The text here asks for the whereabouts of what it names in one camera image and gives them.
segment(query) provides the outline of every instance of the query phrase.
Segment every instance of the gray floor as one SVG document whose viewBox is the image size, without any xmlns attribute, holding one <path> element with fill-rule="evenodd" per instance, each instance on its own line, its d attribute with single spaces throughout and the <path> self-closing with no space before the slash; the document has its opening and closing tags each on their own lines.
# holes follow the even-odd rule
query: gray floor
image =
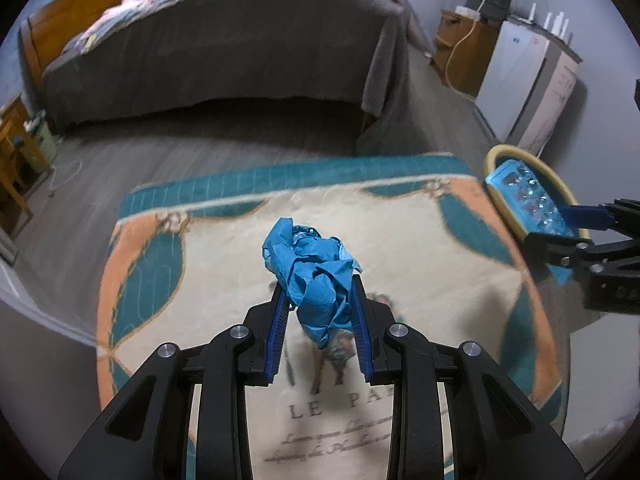
<svg viewBox="0 0 640 480">
<path fill-rule="evenodd" d="M 95 329 L 100 275 L 117 208 L 136 186 L 308 158 L 354 155 L 362 114 L 313 100 L 210 102 L 144 118 L 80 126 L 50 179 L 28 199 L 34 218 L 15 241 L 44 286 Z"/>
<path fill-rule="evenodd" d="M 2 301 L 0 320 L 2 414 L 38 466 L 55 479 L 100 413 L 95 349 L 45 329 Z"/>
</svg>

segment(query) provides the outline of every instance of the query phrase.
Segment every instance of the wooden nightstand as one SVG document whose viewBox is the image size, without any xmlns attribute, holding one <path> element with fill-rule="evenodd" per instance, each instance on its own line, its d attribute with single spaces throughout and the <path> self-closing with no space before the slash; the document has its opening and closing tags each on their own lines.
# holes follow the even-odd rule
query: wooden nightstand
<svg viewBox="0 0 640 480">
<path fill-rule="evenodd" d="M 30 134 L 24 129 L 24 121 L 29 120 L 24 104 L 20 97 L 15 97 L 0 108 L 0 185 L 4 187 L 15 203 L 20 206 L 29 218 L 33 216 L 26 200 L 14 187 L 17 182 L 21 192 L 26 191 L 26 185 L 20 178 L 17 164 L 17 149 L 14 145 L 15 137 L 20 137 L 24 143 L 24 151 L 36 168 L 44 173 L 51 172 L 51 166 L 40 153 Z"/>
<path fill-rule="evenodd" d="M 442 9 L 440 28 L 434 38 L 433 64 L 444 80 L 444 70 L 453 48 L 473 27 L 473 20 Z M 477 22 L 473 33 L 457 47 L 449 63 L 449 81 L 453 88 L 474 97 L 478 95 L 484 74 L 498 40 L 498 27 Z"/>
</svg>

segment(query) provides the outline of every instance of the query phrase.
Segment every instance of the patterned rug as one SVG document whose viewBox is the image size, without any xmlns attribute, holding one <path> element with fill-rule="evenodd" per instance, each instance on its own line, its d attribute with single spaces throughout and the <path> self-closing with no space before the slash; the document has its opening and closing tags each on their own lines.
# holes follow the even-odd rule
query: patterned rug
<svg viewBox="0 0 640 480">
<path fill-rule="evenodd" d="M 100 288 L 104 407 L 161 343 L 209 342 L 268 301 L 261 245 L 282 216 L 337 236 L 370 297 L 428 339 L 478 341 L 551 421 L 554 342 L 518 249 L 478 181 L 450 155 L 348 158 L 138 189 L 124 200 Z M 383 479 L 392 389 L 364 382 L 350 332 L 319 352 L 290 314 L 280 373 L 246 392 L 257 480 Z M 199 390 L 188 478 L 194 478 Z M 446 473 L 452 477 L 446 403 Z"/>
</svg>

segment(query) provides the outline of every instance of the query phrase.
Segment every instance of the wooden drawer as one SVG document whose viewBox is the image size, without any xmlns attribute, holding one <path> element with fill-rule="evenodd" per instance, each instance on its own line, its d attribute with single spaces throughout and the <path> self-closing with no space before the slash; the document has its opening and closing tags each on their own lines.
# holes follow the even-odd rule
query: wooden drawer
<svg viewBox="0 0 640 480">
<path fill-rule="evenodd" d="M 444 14 L 436 35 L 436 43 L 453 48 L 458 40 L 466 34 L 466 32 L 460 32 L 462 28 L 466 28 L 463 24 L 463 18 Z"/>
<path fill-rule="evenodd" d="M 433 60 L 433 63 L 438 68 L 438 70 L 440 70 L 440 73 L 444 74 L 444 68 L 447 65 L 447 61 L 449 60 L 450 55 L 451 55 L 450 48 L 438 47 L 436 51 L 433 53 L 433 57 L 431 59 Z"/>
</svg>

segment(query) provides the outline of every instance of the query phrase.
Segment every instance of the crumpled blue cloth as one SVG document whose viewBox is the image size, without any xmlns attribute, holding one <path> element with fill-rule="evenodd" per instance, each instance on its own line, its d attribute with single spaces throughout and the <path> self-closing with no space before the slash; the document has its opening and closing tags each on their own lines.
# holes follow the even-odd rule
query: crumpled blue cloth
<svg viewBox="0 0 640 480">
<path fill-rule="evenodd" d="M 351 276 L 362 270 L 338 238 L 322 238 L 313 227 L 280 218 L 262 244 L 262 257 L 319 349 L 338 330 L 351 330 Z"/>
</svg>

